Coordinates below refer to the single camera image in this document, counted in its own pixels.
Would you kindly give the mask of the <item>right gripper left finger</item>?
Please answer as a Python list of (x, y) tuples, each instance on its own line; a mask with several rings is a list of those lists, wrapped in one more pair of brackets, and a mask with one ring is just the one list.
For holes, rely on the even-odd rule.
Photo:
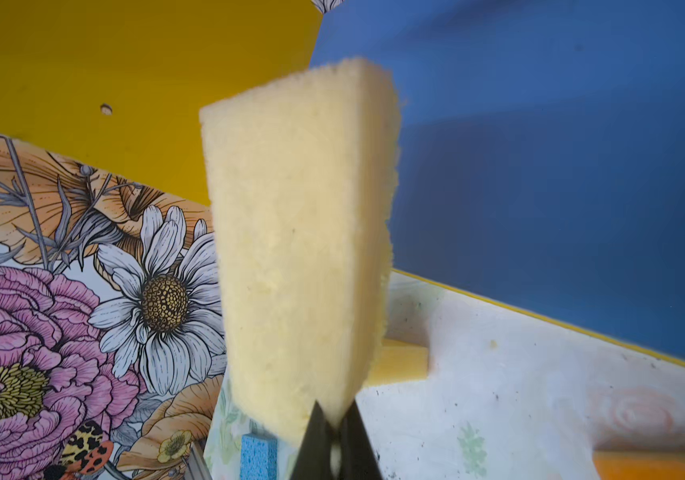
[(336, 441), (336, 430), (326, 419), (322, 406), (318, 402), (314, 403), (290, 480), (336, 479), (332, 468), (332, 446)]

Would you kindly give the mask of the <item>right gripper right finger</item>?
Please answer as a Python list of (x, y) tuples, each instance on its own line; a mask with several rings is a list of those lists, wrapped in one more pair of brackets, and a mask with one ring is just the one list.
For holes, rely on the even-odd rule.
[(338, 428), (342, 480), (382, 480), (377, 457), (372, 450), (356, 402), (350, 405)]

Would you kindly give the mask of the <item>yellow sponge with green back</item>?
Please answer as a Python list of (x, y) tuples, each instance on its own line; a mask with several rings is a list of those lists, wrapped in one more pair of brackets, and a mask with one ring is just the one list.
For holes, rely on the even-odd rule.
[(362, 58), (200, 110), (238, 408), (290, 444), (312, 408), (332, 425), (386, 324), (399, 102)]

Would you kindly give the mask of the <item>small yellow sponge near shelf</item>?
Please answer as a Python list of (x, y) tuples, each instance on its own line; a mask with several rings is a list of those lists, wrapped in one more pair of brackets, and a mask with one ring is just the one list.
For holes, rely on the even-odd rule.
[(426, 380), (428, 363), (427, 347), (385, 338), (364, 386)]

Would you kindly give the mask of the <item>orange sponge near shelf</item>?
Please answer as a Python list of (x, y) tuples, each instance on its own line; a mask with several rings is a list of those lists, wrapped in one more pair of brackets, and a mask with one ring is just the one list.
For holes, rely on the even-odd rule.
[(592, 460), (603, 480), (685, 479), (685, 453), (596, 451)]

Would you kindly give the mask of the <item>yellow wooden two-tier shelf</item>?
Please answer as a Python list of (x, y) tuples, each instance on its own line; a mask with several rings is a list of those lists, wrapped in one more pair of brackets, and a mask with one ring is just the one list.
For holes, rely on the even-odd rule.
[(352, 57), (397, 270), (685, 366), (685, 1), (0, 1), (0, 243), (208, 217), (200, 109)]

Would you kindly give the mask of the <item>blue sponge left front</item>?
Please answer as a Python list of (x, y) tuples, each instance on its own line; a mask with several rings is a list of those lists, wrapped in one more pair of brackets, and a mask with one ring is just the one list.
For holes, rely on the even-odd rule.
[(246, 434), (240, 449), (240, 480), (278, 479), (278, 440)]

